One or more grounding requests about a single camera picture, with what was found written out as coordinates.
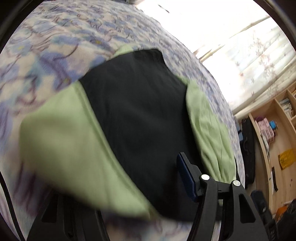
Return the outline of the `green and black hooded jacket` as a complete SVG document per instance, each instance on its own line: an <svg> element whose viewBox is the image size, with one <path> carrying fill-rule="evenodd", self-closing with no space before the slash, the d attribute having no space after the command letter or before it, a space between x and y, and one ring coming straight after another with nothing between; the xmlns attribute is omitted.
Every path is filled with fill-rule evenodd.
<svg viewBox="0 0 296 241"><path fill-rule="evenodd" d="M180 152L216 181L236 178L227 127L157 49L121 53L49 98L22 120L19 146L49 184L123 216L194 219Z"/></svg>

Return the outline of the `yellow paper bag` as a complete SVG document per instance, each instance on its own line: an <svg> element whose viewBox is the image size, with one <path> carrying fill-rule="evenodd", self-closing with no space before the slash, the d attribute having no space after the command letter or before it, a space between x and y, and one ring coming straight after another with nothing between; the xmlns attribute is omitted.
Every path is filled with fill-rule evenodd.
<svg viewBox="0 0 296 241"><path fill-rule="evenodd" d="M295 163L295 149L288 149L283 153L279 154L278 160L280 163L281 170L284 170Z"/></svg>

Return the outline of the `black white patterned cloth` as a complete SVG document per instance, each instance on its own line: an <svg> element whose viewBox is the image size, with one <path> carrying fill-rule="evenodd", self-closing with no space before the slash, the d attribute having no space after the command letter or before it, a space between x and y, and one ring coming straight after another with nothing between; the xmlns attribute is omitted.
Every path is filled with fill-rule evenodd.
<svg viewBox="0 0 296 241"><path fill-rule="evenodd" d="M255 181L255 145L253 132L253 125L250 118L243 119L238 135L244 163L245 189Z"/></svg>

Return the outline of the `pink storage boxes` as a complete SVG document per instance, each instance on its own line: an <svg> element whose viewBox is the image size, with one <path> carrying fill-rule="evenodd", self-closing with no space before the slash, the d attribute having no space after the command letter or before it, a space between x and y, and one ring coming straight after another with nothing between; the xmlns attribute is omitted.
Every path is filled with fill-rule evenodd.
<svg viewBox="0 0 296 241"><path fill-rule="evenodd" d="M268 143L272 143L276 137L276 130L278 126L274 120L269 121L267 118L259 116L255 118L255 123L263 137L267 140Z"/></svg>

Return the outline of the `wooden shelf unit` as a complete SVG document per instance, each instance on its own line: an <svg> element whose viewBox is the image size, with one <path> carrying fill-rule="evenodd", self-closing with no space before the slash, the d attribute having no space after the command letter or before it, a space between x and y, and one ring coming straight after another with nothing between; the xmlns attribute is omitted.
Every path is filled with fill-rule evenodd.
<svg viewBox="0 0 296 241"><path fill-rule="evenodd" d="M288 98L295 111L295 83L288 86L271 100L260 104L249 111L248 117L252 123L255 144L255 183L250 185L248 191L261 190L271 213L295 199L295 163L281 169L278 156L289 149L295 149L295 113L289 116L280 104ZM257 120L267 118L275 121L277 126L274 141L266 151L261 137Z"/></svg>

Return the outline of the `books on shelf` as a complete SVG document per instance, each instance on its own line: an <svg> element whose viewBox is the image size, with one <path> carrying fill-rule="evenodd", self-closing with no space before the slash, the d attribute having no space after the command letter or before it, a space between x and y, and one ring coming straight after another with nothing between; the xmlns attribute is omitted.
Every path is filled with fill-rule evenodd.
<svg viewBox="0 0 296 241"><path fill-rule="evenodd" d="M276 100L290 120L295 117L295 96L290 90L283 91Z"/></svg>

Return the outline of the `white floral curtain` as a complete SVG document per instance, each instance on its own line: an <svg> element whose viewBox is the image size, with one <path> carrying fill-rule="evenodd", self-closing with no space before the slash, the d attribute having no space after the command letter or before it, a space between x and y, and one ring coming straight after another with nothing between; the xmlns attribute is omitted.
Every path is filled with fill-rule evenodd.
<svg viewBox="0 0 296 241"><path fill-rule="evenodd" d="M142 1L209 70L232 112L244 116L295 81L295 50L254 1Z"/></svg>

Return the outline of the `blue cat print blanket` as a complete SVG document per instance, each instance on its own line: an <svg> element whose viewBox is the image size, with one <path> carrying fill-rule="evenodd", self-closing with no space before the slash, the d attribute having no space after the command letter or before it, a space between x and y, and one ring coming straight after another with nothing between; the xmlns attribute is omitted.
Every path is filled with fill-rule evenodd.
<svg viewBox="0 0 296 241"><path fill-rule="evenodd" d="M160 23L118 1L45 1L20 24L1 53L1 173L24 236L49 187L19 158L22 119L59 90L119 51L157 48L179 77L197 81L228 130L241 181L243 157L234 116L210 72Z"/></svg>

